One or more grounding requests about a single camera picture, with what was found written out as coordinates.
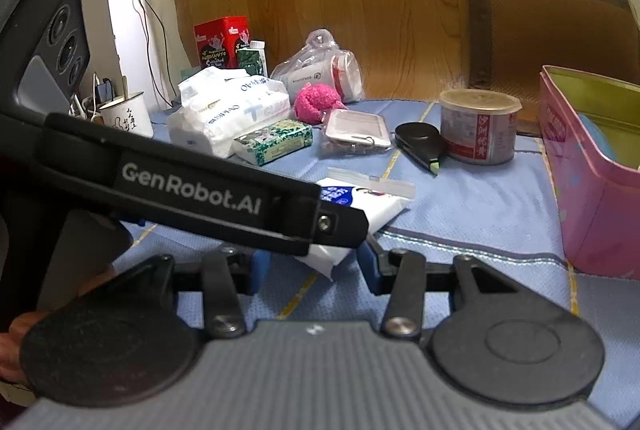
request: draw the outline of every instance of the hand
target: hand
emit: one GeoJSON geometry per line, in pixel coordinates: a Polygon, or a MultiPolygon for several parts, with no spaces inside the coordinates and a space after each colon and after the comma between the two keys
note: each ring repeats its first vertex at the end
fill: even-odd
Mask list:
{"type": "MultiPolygon", "coordinates": [[[[115,277],[113,266],[100,275],[86,280],[78,289],[78,296],[85,295],[92,289],[115,277]]],[[[32,311],[14,319],[8,333],[0,333],[0,378],[12,383],[26,384],[24,373],[20,369],[20,343],[25,334],[34,325],[46,317],[49,312],[32,311]]]]}

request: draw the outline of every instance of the pink plastic bin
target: pink plastic bin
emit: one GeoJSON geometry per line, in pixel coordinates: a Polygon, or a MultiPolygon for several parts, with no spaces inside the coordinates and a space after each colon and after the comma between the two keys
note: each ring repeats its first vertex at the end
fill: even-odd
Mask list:
{"type": "Polygon", "coordinates": [[[640,87],[545,66],[540,88],[538,117],[567,259],[585,273],[640,279],[640,87]],[[577,112],[600,127],[627,165],[636,166],[604,156],[577,112]]]}

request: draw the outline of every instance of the gray gripper base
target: gray gripper base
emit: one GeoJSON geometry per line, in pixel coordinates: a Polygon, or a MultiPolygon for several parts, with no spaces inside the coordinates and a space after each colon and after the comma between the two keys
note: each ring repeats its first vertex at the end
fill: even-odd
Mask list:
{"type": "Polygon", "coordinates": [[[207,345],[156,397],[117,409],[40,400],[12,430],[613,430],[586,403],[501,411],[463,396],[417,346],[366,322],[264,321],[207,345]]]}

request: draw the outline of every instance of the green floral box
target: green floral box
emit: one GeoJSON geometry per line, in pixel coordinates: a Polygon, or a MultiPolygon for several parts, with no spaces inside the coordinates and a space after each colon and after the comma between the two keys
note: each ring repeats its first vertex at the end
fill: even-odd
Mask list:
{"type": "Polygon", "coordinates": [[[236,137],[234,151],[252,165],[262,166],[314,141],[311,125],[296,120],[281,120],[253,133],[236,137]]]}

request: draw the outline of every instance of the pink sponge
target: pink sponge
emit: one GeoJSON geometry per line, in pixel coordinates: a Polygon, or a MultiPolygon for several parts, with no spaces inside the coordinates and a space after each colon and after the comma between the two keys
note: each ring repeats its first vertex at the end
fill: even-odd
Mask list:
{"type": "Polygon", "coordinates": [[[293,103],[296,118],[305,123],[315,125],[322,121],[322,113],[331,109],[346,109],[340,101],[340,95],[328,85],[306,84],[293,103]]]}

